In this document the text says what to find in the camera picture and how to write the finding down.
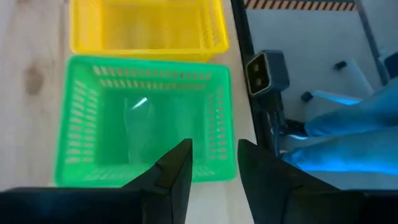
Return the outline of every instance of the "person's leg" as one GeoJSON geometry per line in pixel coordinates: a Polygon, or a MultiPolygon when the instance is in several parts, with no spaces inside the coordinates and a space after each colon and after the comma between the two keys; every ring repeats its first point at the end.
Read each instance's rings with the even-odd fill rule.
{"type": "Polygon", "coordinates": [[[305,123],[309,136],[341,136],[398,126],[398,78],[357,105],[345,106],[305,123]]]}
{"type": "Polygon", "coordinates": [[[282,159],[305,171],[398,174],[398,127],[342,136],[298,147],[282,159]]]}

